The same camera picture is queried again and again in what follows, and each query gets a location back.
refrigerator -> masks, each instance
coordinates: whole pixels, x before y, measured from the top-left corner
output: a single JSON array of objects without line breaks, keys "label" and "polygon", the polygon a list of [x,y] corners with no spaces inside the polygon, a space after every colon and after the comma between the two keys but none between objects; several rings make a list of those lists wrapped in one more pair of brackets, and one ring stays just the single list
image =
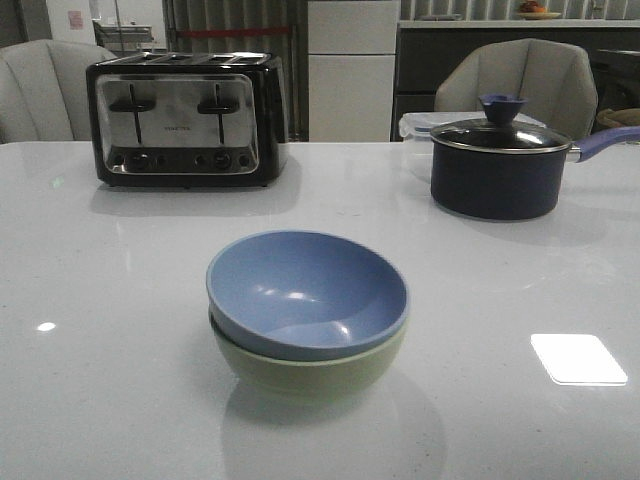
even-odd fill
[{"label": "refrigerator", "polygon": [[309,140],[390,139],[400,0],[310,1]]}]

glass lid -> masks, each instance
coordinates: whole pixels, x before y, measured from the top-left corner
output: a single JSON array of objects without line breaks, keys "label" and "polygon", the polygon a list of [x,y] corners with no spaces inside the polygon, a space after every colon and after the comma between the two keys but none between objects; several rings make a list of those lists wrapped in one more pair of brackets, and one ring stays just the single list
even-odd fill
[{"label": "glass lid", "polygon": [[525,122],[497,126],[480,118],[435,127],[431,138],[454,148],[488,153],[546,153],[571,146],[569,137],[546,127]]}]

toaster lever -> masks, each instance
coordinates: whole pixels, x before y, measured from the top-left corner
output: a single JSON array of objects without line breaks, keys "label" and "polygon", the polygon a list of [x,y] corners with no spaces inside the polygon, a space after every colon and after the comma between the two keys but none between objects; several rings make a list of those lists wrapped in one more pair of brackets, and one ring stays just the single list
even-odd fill
[{"label": "toaster lever", "polygon": [[203,115],[225,115],[238,111],[238,104],[220,105],[217,100],[204,100],[198,104],[198,113]]},{"label": "toaster lever", "polygon": [[112,112],[148,112],[149,110],[153,110],[156,106],[156,102],[152,100],[140,100],[137,102],[132,102],[129,100],[118,100],[115,103],[109,105],[109,110]]}]

stainless steel toaster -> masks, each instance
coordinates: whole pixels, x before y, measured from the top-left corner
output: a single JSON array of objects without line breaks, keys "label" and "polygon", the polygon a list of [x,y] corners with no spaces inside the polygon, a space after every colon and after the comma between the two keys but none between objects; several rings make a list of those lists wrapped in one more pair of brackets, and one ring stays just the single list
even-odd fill
[{"label": "stainless steel toaster", "polygon": [[87,69],[98,177],[119,186],[266,185],[287,141],[282,63],[266,53],[152,54]]}]

chair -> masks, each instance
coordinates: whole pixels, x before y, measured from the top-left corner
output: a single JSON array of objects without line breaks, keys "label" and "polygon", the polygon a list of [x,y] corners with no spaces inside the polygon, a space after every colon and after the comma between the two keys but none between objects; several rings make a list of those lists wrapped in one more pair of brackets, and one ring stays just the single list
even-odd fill
[{"label": "chair", "polygon": [[114,57],[54,40],[0,49],[0,143],[90,140],[85,69]]},{"label": "chair", "polygon": [[573,139],[590,133],[598,104],[586,51],[533,38],[473,51],[438,88],[435,110],[480,110],[485,93],[528,98],[522,113]]}]

